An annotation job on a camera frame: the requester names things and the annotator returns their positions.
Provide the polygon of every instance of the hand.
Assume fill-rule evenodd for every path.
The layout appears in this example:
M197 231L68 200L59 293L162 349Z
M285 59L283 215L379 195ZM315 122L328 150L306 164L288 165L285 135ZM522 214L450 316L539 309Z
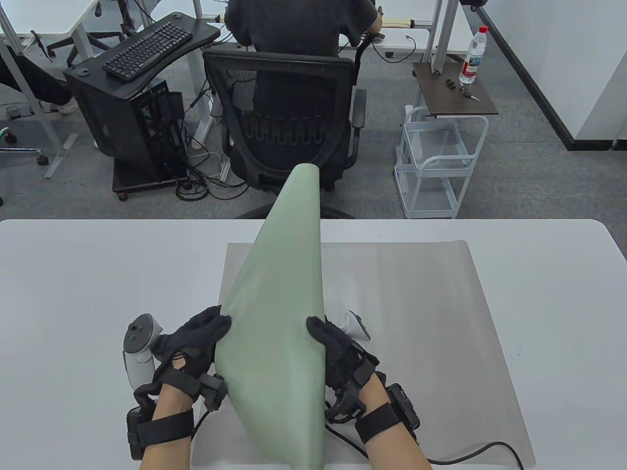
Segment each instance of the hand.
M355 371L364 363L364 356L353 346L353 340L325 319L310 316L307 318L307 330L314 340L321 343L327 352L325 383L334 391L344 387ZM368 360L379 365L378 359L368 353Z
M157 381L172 360L177 362L177 368L195 379L209 370L213 364L216 343L231 328L231 317L220 315L220 308L220 305L209 307L171 335L161 335L157 339L152 353L161 361L161 365L155 371L153 382Z

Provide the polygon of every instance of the keyboard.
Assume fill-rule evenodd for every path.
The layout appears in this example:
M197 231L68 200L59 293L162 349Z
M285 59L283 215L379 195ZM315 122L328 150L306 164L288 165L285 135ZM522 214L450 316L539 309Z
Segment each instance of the keyboard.
M168 21L118 52L102 68L122 81L133 81L191 38L191 33Z

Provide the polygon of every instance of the black baseboard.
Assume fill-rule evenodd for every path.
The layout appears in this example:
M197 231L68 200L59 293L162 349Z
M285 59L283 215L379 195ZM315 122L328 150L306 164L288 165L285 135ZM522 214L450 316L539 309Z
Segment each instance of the black baseboard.
M529 75L525 66L518 59L518 57L516 57L516 54L512 51L509 44L507 44L505 38L498 31L498 28L494 25L488 14L483 10L483 8L478 8L477 14L479 15L479 18L481 18L482 21L490 28L490 34L494 38L494 41L501 49L503 55L505 55L512 68L516 71L522 80L522 83L525 84L531 96L534 97L534 100L542 110L542 113L544 113L557 136L564 143L566 150L609 150L613 144L612 140L577 140L572 136L564 122L557 115L553 106L551 106L551 103L549 103L547 97L544 96L544 93L542 93L542 90L540 90L534 79L531 78L531 75Z
M627 140L623 138L618 139L612 150L627 150Z

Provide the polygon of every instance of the chair backrest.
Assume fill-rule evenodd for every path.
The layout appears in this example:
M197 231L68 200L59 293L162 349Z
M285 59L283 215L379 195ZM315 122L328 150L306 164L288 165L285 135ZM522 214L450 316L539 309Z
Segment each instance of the chair backrest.
M281 186L305 162L335 165L335 178L341 176L356 78L352 60L207 48L204 62L223 107L223 149L237 176L257 189Z

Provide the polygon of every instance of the wrist strap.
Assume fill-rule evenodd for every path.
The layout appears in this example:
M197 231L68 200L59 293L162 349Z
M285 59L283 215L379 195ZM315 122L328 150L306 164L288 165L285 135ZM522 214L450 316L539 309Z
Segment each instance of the wrist strap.
M155 421L148 421L137 426L137 435L142 447L178 441L191 437L194 432L194 411L174 414Z
M355 430L364 444L377 434L399 424L401 420L394 412L392 405L386 403L367 414L355 423Z
M162 384L168 384L175 389L179 389L184 394L190 396L193 401L196 401L200 394L200 381L172 366L167 367L159 375L158 381Z

